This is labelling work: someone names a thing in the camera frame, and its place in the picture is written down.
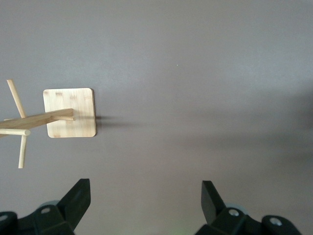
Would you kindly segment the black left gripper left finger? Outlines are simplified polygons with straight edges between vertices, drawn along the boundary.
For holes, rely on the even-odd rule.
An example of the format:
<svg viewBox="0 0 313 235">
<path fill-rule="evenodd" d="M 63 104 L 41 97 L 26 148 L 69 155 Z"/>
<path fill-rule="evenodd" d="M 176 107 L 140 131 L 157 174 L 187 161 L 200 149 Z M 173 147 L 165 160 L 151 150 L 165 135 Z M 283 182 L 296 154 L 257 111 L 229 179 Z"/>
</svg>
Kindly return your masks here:
<svg viewBox="0 0 313 235">
<path fill-rule="evenodd" d="M 57 204 L 41 206 L 26 217 L 0 212 L 0 235 L 75 235 L 90 203 L 90 180 L 80 179 Z"/>
</svg>

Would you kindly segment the wooden mug tree stand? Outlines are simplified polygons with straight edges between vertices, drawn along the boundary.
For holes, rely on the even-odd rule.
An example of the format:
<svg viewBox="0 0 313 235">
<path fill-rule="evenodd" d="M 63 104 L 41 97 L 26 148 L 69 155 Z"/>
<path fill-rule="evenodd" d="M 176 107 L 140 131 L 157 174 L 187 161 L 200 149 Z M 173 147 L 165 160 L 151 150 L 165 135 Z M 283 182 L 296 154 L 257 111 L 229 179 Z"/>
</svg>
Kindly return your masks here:
<svg viewBox="0 0 313 235">
<path fill-rule="evenodd" d="M 15 83 L 7 80 L 19 118 L 0 121 L 0 138 L 20 136 L 18 168 L 24 168 L 27 137 L 31 129 L 47 127 L 50 138 L 91 138 L 97 134 L 94 94 L 91 88 L 46 89 L 43 91 L 45 112 L 28 116 Z"/>
</svg>

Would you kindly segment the brown table cover cloth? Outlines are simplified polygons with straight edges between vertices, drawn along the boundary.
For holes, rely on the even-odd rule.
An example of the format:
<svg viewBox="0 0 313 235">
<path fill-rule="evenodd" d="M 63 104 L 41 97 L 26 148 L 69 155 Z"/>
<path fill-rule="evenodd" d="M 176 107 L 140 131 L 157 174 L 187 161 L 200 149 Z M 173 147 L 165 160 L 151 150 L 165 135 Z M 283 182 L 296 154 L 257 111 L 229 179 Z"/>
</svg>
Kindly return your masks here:
<svg viewBox="0 0 313 235">
<path fill-rule="evenodd" d="M 97 135 L 0 138 L 0 211 L 90 179 L 77 235 L 193 235 L 201 183 L 313 235 L 313 0 L 0 0 L 0 120 L 92 88 Z"/>
</svg>

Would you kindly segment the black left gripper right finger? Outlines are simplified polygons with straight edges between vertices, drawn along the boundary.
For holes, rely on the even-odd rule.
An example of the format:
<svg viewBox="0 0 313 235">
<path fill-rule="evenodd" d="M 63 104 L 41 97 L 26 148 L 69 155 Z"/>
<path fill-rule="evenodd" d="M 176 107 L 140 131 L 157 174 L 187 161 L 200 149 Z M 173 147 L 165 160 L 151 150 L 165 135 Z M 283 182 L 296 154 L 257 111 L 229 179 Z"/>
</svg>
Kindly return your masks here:
<svg viewBox="0 0 313 235">
<path fill-rule="evenodd" d="M 235 207 L 228 207 L 211 181 L 202 181 L 201 208 L 206 220 L 195 235 L 301 235 L 288 219 L 266 215 L 258 222 Z"/>
</svg>

